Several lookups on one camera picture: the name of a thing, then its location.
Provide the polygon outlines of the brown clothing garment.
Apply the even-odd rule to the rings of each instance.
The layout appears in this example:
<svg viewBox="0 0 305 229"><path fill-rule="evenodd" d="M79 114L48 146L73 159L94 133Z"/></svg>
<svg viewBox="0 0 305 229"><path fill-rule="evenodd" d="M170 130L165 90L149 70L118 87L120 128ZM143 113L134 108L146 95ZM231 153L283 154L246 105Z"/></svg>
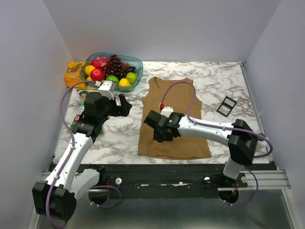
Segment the brown clothing garment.
<svg viewBox="0 0 305 229"><path fill-rule="evenodd" d="M185 78L182 80L163 80L153 77L149 80L149 91L142 100L144 120L148 113L153 110L159 112L159 104L165 96L164 105L173 108L174 112L187 114L192 102L194 92L191 85L193 80ZM173 141L159 143L153 140L153 129L142 123L138 144L138 154L161 159L189 160L211 157L211 152L206 139L199 137L182 136L174 138Z"/></svg>

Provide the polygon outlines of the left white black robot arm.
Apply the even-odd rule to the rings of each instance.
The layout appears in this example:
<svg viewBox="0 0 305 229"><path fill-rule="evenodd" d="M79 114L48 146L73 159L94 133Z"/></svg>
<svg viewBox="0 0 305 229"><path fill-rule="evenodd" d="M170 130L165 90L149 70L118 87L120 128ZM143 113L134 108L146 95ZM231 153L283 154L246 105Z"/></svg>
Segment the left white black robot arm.
<svg viewBox="0 0 305 229"><path fill-rule="evenodd" d="M85 169L80 177L76 173L109 117L128 116L132 105L123 94L119 99L121 104L117 105L110 93L86 94L84 110L70 131L66 151L45 181L35 183L32 188L37 214L67 222L75 212L77 201L88 189L105 185L106 177L101 169Z"/></svg>

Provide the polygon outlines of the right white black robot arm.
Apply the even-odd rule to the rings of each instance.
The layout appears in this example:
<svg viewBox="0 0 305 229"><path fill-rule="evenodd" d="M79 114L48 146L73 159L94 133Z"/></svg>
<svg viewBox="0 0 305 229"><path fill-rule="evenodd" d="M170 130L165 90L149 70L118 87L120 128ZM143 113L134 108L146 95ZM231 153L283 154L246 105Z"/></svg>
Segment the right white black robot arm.
<svg viewBox="0 0 305 229"><path fill-rule="evenodd" d="M150 111L144 123L153 129L153 139L159 143L176 137L191 136L218 142L229 148L230 157L219 175L220 183L230 187L245 166L252 164L254 154L267 145L268 138L255 133L248 124L237 119L234 123L215 123L176 112L159 114Z"/></svg>

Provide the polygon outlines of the black brooch display box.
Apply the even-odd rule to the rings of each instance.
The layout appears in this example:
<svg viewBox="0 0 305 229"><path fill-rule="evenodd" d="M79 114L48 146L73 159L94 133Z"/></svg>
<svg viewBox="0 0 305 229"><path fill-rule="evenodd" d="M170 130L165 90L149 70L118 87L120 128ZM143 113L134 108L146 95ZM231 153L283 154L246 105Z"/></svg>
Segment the black brooch display box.
<svg viewBox="0 0 305 229"><path fill-rule="evenodd" d="M221 102L220 106L217 108L217 113L223 115L224 117L228 117L231 111L236 106L237 101L226 96L224 100Z"/></svg>

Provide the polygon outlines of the yellow lemon front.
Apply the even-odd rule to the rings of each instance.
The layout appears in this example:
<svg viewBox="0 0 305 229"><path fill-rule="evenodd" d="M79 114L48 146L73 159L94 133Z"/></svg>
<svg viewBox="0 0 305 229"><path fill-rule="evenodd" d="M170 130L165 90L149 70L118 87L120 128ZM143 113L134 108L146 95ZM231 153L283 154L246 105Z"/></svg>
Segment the yellow lemon front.
<svg viewBox="0 0 305 229"><path fill-rule="evenodd" d="M131 86L130 82L126 78L122 78L118 84L120 87L129 87Z"/></svg>

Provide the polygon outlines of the yellow lemon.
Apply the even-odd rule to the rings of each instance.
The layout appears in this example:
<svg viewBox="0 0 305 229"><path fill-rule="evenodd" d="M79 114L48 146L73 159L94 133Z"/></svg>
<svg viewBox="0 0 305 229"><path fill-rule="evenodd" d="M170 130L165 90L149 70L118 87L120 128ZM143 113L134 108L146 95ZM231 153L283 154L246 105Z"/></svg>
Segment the yellow lemon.
<svg viewBox="0 0 305 229"><path fill-rule="evenodd" d="M131 86L130 82L126 78L122 78L118 84L120 87L129 87Z"/></svg>
<svg viewBox="0 0 305 229"><path fill-rule="evenodd" d="M86 75L87 75L87 76L90 76L90 75L91 75L91 72L92 72L94 69L95 69L94 66L92 66L92 65L87 65L87 66L85 67L85 73L86 73Z"/></svg>

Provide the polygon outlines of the green lime right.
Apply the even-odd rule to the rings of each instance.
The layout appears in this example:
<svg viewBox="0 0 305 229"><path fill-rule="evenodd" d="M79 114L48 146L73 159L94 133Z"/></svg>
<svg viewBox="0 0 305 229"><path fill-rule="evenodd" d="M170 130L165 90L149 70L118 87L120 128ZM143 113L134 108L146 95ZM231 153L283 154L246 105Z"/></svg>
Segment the green lime right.
<svg viewBox="0 0 305 229"><path fill-rule="evenodd" d="M126 79L131 85L133 85L137 81L138 75L133 72L129 72L126 74Z"/></svg>

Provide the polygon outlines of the clear teal fruit bowl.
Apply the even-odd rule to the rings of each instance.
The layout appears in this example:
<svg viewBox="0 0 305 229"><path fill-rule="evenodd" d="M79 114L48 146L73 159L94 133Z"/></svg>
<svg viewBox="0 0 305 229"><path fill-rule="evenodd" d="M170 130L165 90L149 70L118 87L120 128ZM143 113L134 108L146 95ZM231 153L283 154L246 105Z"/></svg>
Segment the clear teal fruit bowl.
<svg viewBox="0 0 305 229"><path fill-rule="evenodd" d="M109 63L107 64L107 67L103 68L102 70L104 73L104 80L106 80L106 77L111 75L115 76L119 81L122 78L125 78L128 73L134 73L137 75L137 79L135 80L135 82L130 83L131 86L122 87L119 86L117 83L115 86L115 90L120 92L132 92L139 84L143 74L143 63L141 60L134 57L102 52L94 53L87 58L86 63L80 72L80 77L83 81L86 80L88 77L85 73L85 67L87 65L90 65L94 59L99 57L106 58Z"/></svg>

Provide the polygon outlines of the purple grape bunch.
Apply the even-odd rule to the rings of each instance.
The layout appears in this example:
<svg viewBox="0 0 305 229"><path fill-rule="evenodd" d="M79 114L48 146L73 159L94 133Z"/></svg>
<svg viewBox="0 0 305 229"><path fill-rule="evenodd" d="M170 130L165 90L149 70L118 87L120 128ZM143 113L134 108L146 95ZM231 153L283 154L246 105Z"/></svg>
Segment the purple grape bunch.
<svg viewBox="0 0 305 229"><path fill-rule="evenodd" d="M129 72L135 73L136 67L127 62L123 62L116 54L112 54L108 61L110 65L107 70L103 71L105 77L114 75L120 80L125 78L126 74Z"/></svg>

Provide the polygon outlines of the red apple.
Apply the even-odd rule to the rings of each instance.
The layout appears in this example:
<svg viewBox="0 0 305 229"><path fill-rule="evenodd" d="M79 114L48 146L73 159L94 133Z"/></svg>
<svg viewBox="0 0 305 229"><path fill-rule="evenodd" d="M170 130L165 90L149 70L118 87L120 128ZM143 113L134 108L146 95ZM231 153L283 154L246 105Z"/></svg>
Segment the red apple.
<svg viewBox="0 0 305 229"><path fill-rule="evenodd" d="M90 77L93 81L103 81L104 73L101 69L95 68L91 71Z"/></svg>

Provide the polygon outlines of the green cassava chips bag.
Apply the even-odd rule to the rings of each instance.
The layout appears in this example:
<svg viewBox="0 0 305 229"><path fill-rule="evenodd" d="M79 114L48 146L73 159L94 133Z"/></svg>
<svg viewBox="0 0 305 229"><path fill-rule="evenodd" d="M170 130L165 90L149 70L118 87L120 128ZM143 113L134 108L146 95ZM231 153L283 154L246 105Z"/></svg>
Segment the green cassava chips bag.
<svg viewBox="0 0 305 229"><path fill-rule="evenodd" d="M75 124L78 122L82 112L84 111L84 102L88 93L98 92L97 89L76 89L78 95L78 105L75 113L75 117L70 125L70 130L73 131Z"/></svg>

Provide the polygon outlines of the red dragon fruit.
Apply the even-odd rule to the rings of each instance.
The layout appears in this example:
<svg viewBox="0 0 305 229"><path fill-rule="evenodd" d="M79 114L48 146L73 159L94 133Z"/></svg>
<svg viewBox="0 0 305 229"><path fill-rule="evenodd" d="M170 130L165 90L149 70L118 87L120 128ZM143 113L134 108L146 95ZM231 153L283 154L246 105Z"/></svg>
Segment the red dragon fruit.
<svg viewBox="0 0 305 229"><path fill-rule="evenodd" d="M107 70L109 67L109 61L106 57L100 56L96 57L91 61L91 65L97 69L101 69L102 71Z"/></svg>

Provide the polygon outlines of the yellow lemon left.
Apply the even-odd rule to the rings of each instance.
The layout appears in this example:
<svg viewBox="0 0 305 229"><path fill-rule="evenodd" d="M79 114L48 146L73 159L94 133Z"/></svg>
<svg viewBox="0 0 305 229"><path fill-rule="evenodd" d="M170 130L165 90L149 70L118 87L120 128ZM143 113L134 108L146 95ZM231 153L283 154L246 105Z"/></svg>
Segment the yellow lemon left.
<svg viewBox="0 0 305 229"><path fill-rule="evenodd" d="M92 65L87 65L87 66L85 67L85 73L86 73L86 75L87 75L87 76L90 76L90 75L91 75L91 72L92 72L94 69L95 69L94 66L92 66Z"/></svg>

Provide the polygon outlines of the orange snack packet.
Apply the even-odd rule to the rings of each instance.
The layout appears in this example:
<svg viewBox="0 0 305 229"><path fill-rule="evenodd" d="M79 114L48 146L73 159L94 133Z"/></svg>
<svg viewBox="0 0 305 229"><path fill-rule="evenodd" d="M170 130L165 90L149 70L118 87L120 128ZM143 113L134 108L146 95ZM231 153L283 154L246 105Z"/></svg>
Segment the orange snack packet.
<svg viewBox="0 0 305 229"><path fill-rule="evenodd" d="M68 62L67 72L65 73L64 80L67 87L71 87L75 83L82 82L81 70L86 62Z"/></svg>

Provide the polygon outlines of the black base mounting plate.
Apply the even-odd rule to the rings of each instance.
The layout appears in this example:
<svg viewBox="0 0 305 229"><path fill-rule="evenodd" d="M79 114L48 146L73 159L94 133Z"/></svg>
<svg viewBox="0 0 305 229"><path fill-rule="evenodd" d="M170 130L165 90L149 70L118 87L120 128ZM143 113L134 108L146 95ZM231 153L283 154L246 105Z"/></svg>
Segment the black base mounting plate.
<svg viewBox="0 0 305 229"><path fill-rule="evenodd" d="M94 169L100 176L93 194L104 193L106 185L110 185L112 198L218 198L247 187L242 182L244 173L237 180L226 178L222 165L89 164L79 166L73 177L79 178L86 169Z"/></svg>

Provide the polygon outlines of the white bottle black cap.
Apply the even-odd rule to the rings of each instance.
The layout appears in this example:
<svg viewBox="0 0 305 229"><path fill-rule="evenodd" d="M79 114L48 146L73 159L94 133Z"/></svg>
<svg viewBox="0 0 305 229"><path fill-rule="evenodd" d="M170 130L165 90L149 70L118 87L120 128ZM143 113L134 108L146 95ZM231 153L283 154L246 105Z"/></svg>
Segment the white bottle black cap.
<svg viewBox="0 0 305 229"><path fill-rule="evenodd" d="M268 143L265 141L266 136L263 133L258 133L255 138L257 139L256 150L259 151L266 148Z"/></svg>

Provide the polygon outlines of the aluminium frame rail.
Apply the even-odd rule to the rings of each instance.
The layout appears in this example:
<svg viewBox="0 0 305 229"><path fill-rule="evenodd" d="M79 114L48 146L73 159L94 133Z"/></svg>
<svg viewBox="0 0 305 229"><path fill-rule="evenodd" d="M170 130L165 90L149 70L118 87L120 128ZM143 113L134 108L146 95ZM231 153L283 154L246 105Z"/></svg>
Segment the aluminium frame rail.
<svg viewBox="0 0 305 229"><path fill-rule="evenodd" d="M284 170L258 170L252 172L258 183L258 190L291 189L288 176ZM237 178L238 190L256 190L254 176L242 171Z"/></svg>

